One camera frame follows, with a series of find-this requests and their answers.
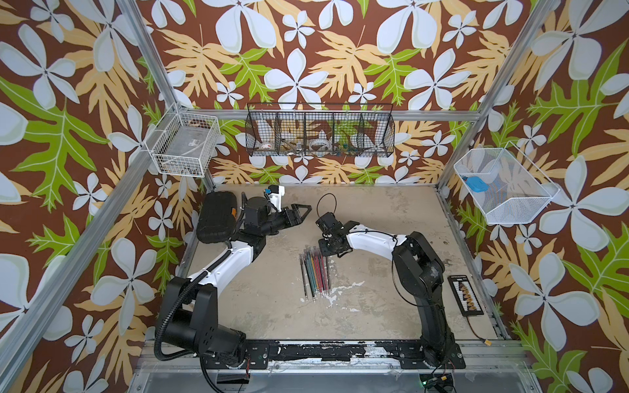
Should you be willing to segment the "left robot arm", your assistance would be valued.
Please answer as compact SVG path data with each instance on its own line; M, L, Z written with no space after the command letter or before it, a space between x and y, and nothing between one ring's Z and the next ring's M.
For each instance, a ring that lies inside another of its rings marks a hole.
M228 225L226 249L190 277L167 284L155 327L153 351L158 360L215 355L229 367L244 362L247 335L219 324L219 295L262 253L268 236L300 225L312 211L304 204L283 208L281 190L273 186L251 199L242 194L240 214Z

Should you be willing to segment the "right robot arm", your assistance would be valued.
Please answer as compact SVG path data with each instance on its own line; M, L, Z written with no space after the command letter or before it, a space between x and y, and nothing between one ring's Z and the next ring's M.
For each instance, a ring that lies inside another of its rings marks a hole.
M359 250L391 260L402 288L414 298L410 304L419 313L421 360L433 368L465 367L443 302L445 265L423 234L390 234L355 221L344 224L332 212L317 219L316 225L322 232L319 250L325 256L342 257Z

